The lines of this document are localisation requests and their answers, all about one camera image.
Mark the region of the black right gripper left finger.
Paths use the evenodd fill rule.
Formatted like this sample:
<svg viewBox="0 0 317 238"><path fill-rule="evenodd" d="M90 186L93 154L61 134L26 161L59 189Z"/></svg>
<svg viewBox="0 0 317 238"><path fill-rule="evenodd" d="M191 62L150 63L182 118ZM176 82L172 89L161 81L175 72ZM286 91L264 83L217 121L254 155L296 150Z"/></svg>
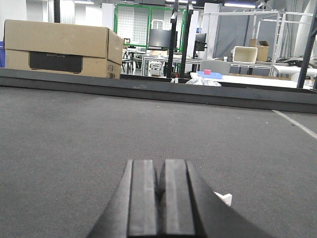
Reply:
<svg viewBox="0 0 317 238"><path fill-rule="evenodd" d="M128 160L121 181L89 238L157 238L157 177L152 160Z"/></svg>

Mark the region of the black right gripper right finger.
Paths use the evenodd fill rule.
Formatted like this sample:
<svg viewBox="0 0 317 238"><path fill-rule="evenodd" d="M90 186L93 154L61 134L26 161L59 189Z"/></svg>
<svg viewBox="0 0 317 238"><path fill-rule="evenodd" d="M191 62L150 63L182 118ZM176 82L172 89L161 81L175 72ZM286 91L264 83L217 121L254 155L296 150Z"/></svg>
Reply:
<svg viewBox="0 0 317 238"><path fill-rule="evenodd" d="M167 159L159 182L164 238L269 238L225 204L186 160Z"/></svg>

